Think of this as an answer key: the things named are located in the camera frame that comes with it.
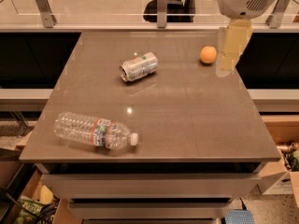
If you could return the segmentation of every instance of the plastic water bottle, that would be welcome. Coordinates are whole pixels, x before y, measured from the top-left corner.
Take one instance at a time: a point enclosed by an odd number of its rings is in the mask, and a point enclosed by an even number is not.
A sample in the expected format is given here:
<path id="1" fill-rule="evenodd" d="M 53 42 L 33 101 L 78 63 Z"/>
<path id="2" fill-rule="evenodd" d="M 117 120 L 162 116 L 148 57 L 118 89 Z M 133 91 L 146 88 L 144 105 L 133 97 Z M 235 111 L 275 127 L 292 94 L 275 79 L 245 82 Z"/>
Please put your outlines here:
<path id="1" fill-rule="evenodd" d="M 108 149 L 136 146 L 138 134 L 131 133 L 124 124 L 92 116 L 63 112 L 55 120 L 58 137 Z"/>

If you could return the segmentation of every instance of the drawer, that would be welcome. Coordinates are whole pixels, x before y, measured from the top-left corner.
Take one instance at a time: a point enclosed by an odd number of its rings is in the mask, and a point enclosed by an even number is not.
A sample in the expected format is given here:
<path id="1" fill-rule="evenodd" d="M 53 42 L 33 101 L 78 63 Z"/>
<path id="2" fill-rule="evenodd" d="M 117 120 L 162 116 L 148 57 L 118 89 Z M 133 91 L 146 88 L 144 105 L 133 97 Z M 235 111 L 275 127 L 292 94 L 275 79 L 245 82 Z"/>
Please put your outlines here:
<path id="1" fill-rule="evenodd" d="M 84 220 L 82 224 L 221 224 L 218 219 Z"/>
<path id="2" fill-rule="evenodd" d="M 235 198 L 258 183 L 255 174 L 42 175 L 59 198 Z"/>
<path id="3" fill-rule="evenodd" d="M 215 219 L 232 210 L 229 203 L 70 203 L 82 219 Z"/>

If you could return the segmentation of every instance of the floor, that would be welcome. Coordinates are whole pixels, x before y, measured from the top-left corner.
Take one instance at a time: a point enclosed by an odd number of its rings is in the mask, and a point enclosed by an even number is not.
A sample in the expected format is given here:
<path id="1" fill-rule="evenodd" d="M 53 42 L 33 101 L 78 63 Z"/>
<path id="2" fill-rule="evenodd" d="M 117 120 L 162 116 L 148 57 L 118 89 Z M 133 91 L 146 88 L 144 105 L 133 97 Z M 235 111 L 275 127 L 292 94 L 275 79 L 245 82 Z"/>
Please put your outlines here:
<path id="1" fill-rule="evenodd" d="M 34 129 L 36 122 L 29 121 L 27 133 Z M 21 141 L 20 126 L 15 121 L 0 121 L 0 147 L 14 149 Z M 262 195 L 255 187 L 243 197 L 245 206 L 253 214 L 256 224 L 299 224 L 299 208 L 292 195 Z M 241 209 L 241 201 L 233 201 L 234 209 Z"/>

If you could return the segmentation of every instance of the bottle label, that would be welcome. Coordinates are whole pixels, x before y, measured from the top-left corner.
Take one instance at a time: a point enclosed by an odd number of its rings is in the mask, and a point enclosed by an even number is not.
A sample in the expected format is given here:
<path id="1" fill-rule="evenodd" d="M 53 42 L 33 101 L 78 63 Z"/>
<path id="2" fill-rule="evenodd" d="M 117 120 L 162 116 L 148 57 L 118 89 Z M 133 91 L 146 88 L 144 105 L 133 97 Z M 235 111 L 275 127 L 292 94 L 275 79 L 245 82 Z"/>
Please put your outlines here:
<path id="1" fill-rule="evenodd" d="M 92 128 L 92 143 L 98 147 L 107 146 L 107 137 L 113 122 L 108 119 L 97 119 Z"/>
<path id="2" fill-rule="evenodd" d="M 126 79 L 133 81 L 155 72 L 158 67 L 158 60 L 154 54 L 147 53 L 133 60 L 124 62 L 121 67 L 125 70 Z"/>

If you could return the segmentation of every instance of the cardboard box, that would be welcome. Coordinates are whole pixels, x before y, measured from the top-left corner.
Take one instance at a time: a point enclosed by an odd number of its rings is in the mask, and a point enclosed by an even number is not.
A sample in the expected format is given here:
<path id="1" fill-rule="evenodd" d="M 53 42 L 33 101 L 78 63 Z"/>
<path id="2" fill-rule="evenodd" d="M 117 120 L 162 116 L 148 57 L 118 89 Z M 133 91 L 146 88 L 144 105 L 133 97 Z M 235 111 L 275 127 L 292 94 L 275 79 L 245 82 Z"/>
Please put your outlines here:
<path id="1" fill-rule="evenodd" d="M 32 177 L 30 178 L 29 182 L 27 183 L 25 189 L 21 193 L 21 196 L 30 197 L 33 199 L 36 198 L 38 195 L 38 187 L 40 186 L 40 177 L 41 173 L 35 171 Z M 10 210 L 6 220 L 4 221 L 4 224 L 13 223 L 16 217 L 18 216 L 19 212 L 20 208 L 17 205 L 14 205 L 14 207 Z"/>
<path id="2" fill-rule="evenodd" d="M 23 139 L 19 142 L 19 144 L 16 145 L 16 150 L 22 151 L 25 148 L 25 146 L 26 146 L 26 144 L 27 144 L 27 142 L 28 142 L 28 140 L 31 136 L 31 133 L 32 133 L 32 131 L 29 132 L 28 134 L 26 134 L 26 136 L 23 137 Z"/>
<path id="3" fill-rule="evenodd" d="M 81 224 L 82 220 L 74 217 L 67 209 L 68 202 L 65 199 L 59 201 L 53 224 Z"/>
<path id="4" fill-rule="evenodd" d="M 278 162 L 268 162 L 259 173 L 262 180 L 258 186 L 262 194 L 293 194 L 290 172 L 282 156 Z"/>
<path id="5" fill-rule="evenodd" d="M 277 144 L 299 141 L 299 115 L 262 116 Z M 299 172 L 289 172 L 283 156 L 278 162 L 269 162 L 260 172 L 259 188 L 262 194 L 294 194 L 299 207 Z"/>

